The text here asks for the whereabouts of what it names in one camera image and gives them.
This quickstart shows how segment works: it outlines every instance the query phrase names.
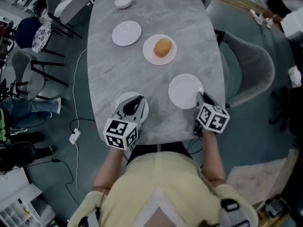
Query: gray marble tabletop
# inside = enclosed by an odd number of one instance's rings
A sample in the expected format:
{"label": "gray marble tabletop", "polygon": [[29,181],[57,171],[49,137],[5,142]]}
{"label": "gray marble tabletop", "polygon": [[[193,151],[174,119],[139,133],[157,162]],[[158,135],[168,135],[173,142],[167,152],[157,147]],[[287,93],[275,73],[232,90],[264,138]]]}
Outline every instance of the gray marble tabletop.
{"label": "gray marble tabletop", "polygon": [[[117,9],[115,0],[96,0],[90,18],[88,75],[92,107],[100,137],[117,99],[136,91],[147,98],[149,115],[138,144],[161,144],[193,138],[196,109],[177,108],[168,96],[171,80],[182,73],[198,77],[218,103],[225,105],[223,68],[214,28],[201,0],[134,0]],[[130,46],[113,43],[119,23],[138,22],[142,35]],[[165,34],[177,44],[175,59],[164,66],[150,64],[143,44],[152,35]]]}

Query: white bowl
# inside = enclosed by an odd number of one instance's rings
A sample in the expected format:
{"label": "white bowl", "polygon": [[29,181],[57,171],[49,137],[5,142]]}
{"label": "white bowl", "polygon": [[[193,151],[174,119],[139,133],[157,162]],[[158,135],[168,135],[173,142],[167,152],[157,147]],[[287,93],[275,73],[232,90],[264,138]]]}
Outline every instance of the white bowl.
{"label": "white bowl", "polygon": [[141,32],[141,26],[137,22],[125,21],[114,28],[112,40],[119,46],[128,46],[139,39]]}
{"label": "white bowl", "polygon": [[194,108],[198,92],[203,94],[202,83],[191,74],[180,74],[169,84],[169,98],[181,109]]}
{"label": "white bowl", "polygon": [[[164,39],[164,38],[169,39],[172,42],[172,47],[170,49],[170,52],[166,56],[160,58],[160,57],[156,56],[153,49],[154,49],[156,43],[160,39]],[[143,45],[143,55],[147,59],[147,61],[150,62],[151,64],[165,65],[165,64],[170,63],[176,57],[177,45],[176,45],[175,41],[167,35],[153,35],[145,41],[145,43]]]}
{"label": "white bowl", "polygon": [[133,0],[115,0],[115,6],[119,9],[128,8]]}

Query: bread roll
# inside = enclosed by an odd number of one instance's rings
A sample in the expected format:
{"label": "bread roll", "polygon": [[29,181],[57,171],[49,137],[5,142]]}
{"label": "bread roll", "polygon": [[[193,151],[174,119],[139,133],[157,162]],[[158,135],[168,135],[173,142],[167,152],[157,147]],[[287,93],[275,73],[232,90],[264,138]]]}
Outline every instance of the bread roll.
{"label": "bread roll", "polygon": [[156,56],[162,58],[170,52],[171,47],[172,47],[172,43],[169,39],[166,39],[166,38],[160,39],[156,43],[153,51],[155,52]]}

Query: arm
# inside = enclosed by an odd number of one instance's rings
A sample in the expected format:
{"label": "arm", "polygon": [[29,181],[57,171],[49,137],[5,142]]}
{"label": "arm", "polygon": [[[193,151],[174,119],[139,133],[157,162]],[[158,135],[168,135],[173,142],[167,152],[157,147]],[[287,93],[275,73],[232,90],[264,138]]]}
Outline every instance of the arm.
{"label": "arm", "polygon": [[119,178],[124,151],[111,147],[93,183],[93,190],[106,195]]}
{"label": "arm", "polygon": [[216,135],[207,130],[203,131],[202,174],[213,187],[225,184],[225,170],[220,157]]}

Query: power adapter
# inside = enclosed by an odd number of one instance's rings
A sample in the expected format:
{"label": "power adapter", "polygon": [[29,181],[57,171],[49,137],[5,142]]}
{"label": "power adapter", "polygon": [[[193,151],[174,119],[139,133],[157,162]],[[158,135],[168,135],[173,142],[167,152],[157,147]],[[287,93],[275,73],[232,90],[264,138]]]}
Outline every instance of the power adapter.
{"label": "power adapter", "polygon": [[70,142],[74,145],[79,138],[81,131],[75,128],[74,132],[70,136]]}

